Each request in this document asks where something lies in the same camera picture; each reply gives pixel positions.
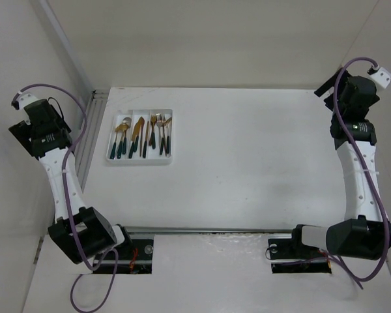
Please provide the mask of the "gold spoon green handle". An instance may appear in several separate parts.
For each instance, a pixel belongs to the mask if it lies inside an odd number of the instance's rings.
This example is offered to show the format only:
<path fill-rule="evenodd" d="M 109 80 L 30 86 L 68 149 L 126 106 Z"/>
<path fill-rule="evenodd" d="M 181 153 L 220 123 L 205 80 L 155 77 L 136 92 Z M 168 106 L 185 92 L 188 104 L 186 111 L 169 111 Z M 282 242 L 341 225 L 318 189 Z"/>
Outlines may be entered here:
<path fill-rule="evenodd" d="M 115 139 L 113 141 L 113 145 L 112 145 L 112 148 L 111 148 L 111 153 L 110 153 L 110 156 L 109 156 L 109 159 L 110 160 L 114 160 L 115 159 L 115 153 L 116 153 L 116 146 L 117 146 L 117 137 L 118 137 L 118 133 L 121 132 L 123 130 L 123 126 L 122 125 L 119 125 L 115 128 Z"/>
<path fill-rule="evenodd" d="M 123 138 L 122 138 L 122 148 L 121 148 L 121 154 L 122 155 L 125 155 L 126 154 L 126 150 L 127 150 L 127 132 L 128 132 L 128 129 L 130 127 L 129 126 L 125 126 L 124 128 L 124 131 L 123 131 Z"/>
<path fill-rule="evenodd" d="M 126 122 L 122 122 L 117 127 L 117 132 L 121 132 L 121 140 L 119 142 L 119 146 L 117 149 L 117 159 L 120 159 L 123 155 L 124 140 L 126 139 L 126 133 L 128 129 L 129 129 L 129 124 Z"/>

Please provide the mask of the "silver spoon thin handle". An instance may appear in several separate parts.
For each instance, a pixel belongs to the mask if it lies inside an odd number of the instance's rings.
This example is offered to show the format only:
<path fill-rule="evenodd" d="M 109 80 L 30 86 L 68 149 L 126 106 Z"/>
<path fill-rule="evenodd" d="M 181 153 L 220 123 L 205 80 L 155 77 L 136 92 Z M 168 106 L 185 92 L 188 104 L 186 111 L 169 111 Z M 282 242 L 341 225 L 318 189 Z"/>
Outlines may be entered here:
<path fill-rule="evenodd" d="M 128 127 L 131 125 L 132 123 L 132 119 L 130 117 L 125 117 L 123 120 L 122 120 L 122 124 L 123 125 L 127 125 Z"/>

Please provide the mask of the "gold knife green handle short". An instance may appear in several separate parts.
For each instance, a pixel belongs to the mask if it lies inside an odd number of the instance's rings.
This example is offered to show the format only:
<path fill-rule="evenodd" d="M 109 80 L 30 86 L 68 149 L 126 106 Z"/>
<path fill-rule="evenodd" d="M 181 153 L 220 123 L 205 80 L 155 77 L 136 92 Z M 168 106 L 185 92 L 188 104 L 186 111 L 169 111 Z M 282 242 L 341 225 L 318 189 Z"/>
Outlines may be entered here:
<path fill-rule="evenodd" d="M 140 117 L 137 123 L 138 126 L 138 132 L 136 133 L 136 137 L 134 140 L 134 152 L 138 149 L 138 143 L 139 143 L 139 137 L 141 136 L 141 133 L 143 132 L 143 126 L 145 124 L 145 120 L 143 117 Z"/>

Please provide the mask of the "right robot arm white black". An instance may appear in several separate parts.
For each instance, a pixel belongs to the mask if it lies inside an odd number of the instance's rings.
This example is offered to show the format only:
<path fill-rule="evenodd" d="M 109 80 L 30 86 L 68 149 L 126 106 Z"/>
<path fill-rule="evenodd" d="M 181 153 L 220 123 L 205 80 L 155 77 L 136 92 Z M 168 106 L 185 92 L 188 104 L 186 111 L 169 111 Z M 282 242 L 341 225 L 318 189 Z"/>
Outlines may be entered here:
<path fill-rule="evenodd" d="M 343 170 L 346 195 L 345 220 L 327 229 L 327 250 L 337 256 L 378 260 L 384 249 L 381 212 L 368 183 L 377 184 L 375 127 L 366 119 L 369 108 L 379 101 L 376 84 L 339 69 L 315 91 L 332 111 L 330 134 Z"/>

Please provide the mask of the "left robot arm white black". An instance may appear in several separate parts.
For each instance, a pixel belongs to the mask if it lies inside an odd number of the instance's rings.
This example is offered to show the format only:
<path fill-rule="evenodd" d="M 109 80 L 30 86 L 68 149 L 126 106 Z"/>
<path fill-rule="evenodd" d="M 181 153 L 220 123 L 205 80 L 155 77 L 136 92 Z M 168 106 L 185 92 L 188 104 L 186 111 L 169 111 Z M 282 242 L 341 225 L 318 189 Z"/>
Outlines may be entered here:
<path fill-rule="evenodd" d="M 48 228 L 53 242 L 75 264 L 107 250 L 118 258 L 129 257 L 133 243 L 119 224 L 112 225 L 94 207 L 86 206 L 70 150 L 71 129 L 46 99 L 24 93 L 12 101 L 23 110 L 23 121 L 9 128 L 27 152 L 45 169 L 55 204 Z"/>

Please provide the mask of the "white divided utensil tray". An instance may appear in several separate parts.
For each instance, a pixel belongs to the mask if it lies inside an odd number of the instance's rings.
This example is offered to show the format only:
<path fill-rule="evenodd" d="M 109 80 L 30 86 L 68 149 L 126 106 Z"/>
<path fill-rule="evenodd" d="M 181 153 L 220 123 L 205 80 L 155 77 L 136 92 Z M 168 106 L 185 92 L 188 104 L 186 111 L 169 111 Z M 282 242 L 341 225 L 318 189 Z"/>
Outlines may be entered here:
<path fill-rule="evenodd" d="M 109 128 L 106 159 L 118 166 L 163 166 L 172 163 L 173 110 L 117 112 Z"/>

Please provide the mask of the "aluminium rail frame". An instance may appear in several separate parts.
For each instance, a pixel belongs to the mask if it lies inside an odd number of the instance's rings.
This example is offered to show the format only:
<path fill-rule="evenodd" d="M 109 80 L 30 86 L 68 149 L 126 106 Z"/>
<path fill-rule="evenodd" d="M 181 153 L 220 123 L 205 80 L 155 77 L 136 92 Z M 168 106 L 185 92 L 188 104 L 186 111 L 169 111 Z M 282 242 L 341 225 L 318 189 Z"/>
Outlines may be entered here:
<path fill-rule="evenodd" d="M 93 91 L 86 107 L 87 129 L 75 152 L 76 172 L 82 190 L 85 188 L 108 96 L 109 89 L 97 89 Z"/>

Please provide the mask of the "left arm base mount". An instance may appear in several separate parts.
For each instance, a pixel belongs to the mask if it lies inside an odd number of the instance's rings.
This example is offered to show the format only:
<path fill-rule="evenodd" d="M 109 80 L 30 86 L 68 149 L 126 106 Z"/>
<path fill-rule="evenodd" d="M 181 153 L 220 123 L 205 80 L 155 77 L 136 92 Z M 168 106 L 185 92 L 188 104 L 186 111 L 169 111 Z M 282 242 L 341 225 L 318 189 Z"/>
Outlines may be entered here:
<path fill-rule="evenodd" d="M 152 273 L 152 257 L 154 252 L 154 235 L 129 234 L 124 226 L 114 225 L 117 236 L 117 245 L 114 249 L 118 253 L 116 258 L 113 252 L 106 256 L 97 254 L 93 260 L 95 267 L 102 260 L 93 274 L 112 274 L 117 265 L 116 273 L 125 275 L 139 275 Z"/>

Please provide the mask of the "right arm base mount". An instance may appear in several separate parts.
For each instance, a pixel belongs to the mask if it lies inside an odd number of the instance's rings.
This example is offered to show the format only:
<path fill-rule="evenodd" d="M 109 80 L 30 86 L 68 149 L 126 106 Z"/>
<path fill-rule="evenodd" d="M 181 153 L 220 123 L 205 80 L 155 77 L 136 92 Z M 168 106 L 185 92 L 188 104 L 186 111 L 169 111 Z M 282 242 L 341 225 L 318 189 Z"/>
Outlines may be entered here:
<path fill-rule="evenodd" d="M 319 248 L 302 243 L 303 225 L 291 233 L 273 233 L 268 236 L 265 256 L 270 261 L 272 274 L 331 274 L 330 261 Z"/>

